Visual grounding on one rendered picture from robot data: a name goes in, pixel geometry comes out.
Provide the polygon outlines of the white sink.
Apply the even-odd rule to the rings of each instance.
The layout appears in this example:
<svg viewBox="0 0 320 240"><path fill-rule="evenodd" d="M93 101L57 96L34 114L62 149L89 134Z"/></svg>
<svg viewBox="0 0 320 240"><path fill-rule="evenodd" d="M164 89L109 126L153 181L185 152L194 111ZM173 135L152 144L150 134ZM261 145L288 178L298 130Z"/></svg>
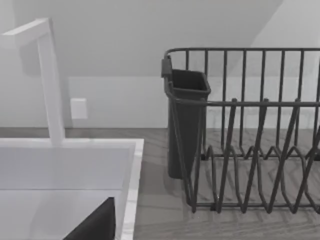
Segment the white sink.
<svg viewBox="0 0 320 240"><path fill-rule="evenodd" d="M0 240L63 240L107 198L115 240L134 240L145 141L66 138L0 147Z"/></svg>

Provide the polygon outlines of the dark grey cutlery holder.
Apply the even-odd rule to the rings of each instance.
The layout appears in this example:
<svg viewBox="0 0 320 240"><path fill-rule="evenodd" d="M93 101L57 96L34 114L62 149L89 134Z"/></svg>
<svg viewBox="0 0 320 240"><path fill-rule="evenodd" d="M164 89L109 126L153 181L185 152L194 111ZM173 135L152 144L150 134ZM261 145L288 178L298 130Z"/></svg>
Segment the dark grey cutlery holder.
<svg viewBox="0 0 320 240"><path fill-rule="evenodd" d="M208 99L211 87L207 76L200 71L173 69L172 82L174 95L180 99ZM198 145L199 107L196 105L176 104L177 117L182 141L182 153L187 173L190 174ZM173 114L168 115L168 161L169 177L181 179L181 166L177 139L174 128Z"/></svg>

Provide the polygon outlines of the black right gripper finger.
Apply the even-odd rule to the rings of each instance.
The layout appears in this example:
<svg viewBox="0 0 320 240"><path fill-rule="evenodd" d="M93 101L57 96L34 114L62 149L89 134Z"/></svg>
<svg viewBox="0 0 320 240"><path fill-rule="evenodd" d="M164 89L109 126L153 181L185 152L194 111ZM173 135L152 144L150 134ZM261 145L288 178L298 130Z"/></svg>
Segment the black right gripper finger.
<svg viewBox="0 0 320 240"><path fill-rule="evenodd" d="M115 198L108 197L63 240L115 240Z"/></svg>

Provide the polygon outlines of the tall white tap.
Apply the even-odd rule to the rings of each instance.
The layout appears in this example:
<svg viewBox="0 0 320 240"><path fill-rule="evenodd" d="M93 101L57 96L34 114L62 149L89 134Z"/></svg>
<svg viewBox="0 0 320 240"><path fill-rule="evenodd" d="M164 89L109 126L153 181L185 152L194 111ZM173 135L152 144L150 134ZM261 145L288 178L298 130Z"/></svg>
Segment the tall white tap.
<svg viewBox="0 0 320 240"><path fill-rule="evenodd" d="M60 76L54 44L52 20L37 18L0 34L0 46L19 48L37 42L41 83L48 124L48 138L0 138L0 148L46 148L61 146L65 140Z"/></svg>

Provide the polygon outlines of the white wall socket plate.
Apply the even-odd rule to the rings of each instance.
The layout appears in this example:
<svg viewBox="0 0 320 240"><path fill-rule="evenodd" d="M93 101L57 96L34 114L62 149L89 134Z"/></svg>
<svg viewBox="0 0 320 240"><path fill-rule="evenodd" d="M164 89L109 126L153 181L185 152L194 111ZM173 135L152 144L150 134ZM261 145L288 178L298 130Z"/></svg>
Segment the white wall socket plate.
<svg viewBox="0 0 320 240"><path fill-rule="evenodd" d="M84 120L88 118L86 98L72 98L70 100L70 109L73 120Z"/></svg>

